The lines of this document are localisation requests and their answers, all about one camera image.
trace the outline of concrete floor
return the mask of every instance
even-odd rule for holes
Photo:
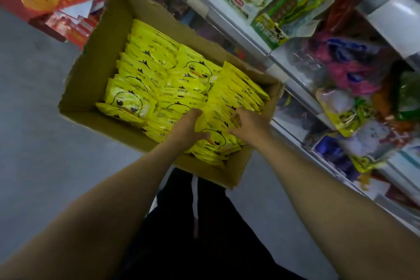
[[[0,261],[63,208],[139,153],[61,118],[63,81],[79,54],[0,9]],[[254,153],[235,207],[282,266],[307,279],[337,275],[281,184]]]

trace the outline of open cardboard box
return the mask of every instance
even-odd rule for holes
[[[68,76],[66,90],[59,104],[60,113],[66,118],[142,152],[148,152],[157,145],[141,130],[105,116],[95,107],[95,102],[103,102],[108,78],[117,73],[116,61],[124,49],[134,18],[148,23],[220,66],[228,61],[244,71],[270,95],[271,100],[266,103],[262,114],[267,119],[272,117],[283,89],[277,79],[251,68],[218,44],[199,37],[151,0],[106,0],[101,20]],[[174,164],[219,185],[233,188],[240,181],[251,151],[251,147],[244,146],[242,150],[231,154],[224,170],[186,154],[178,157]]]

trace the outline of person's left hand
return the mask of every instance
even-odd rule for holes
[[[191,148],[198,140],[210,138],[210,133],[196,132],[195,121],[203,114],[200,109],[192,108],[174,124],[164,143],[171,144],[184,152]]]

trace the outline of person's left arm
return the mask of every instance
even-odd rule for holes
[[[0,279],[112,277],[173,161],[207,137],[194,131],[201,113],[191,109],[163,143],[71,203],[0,267]]]

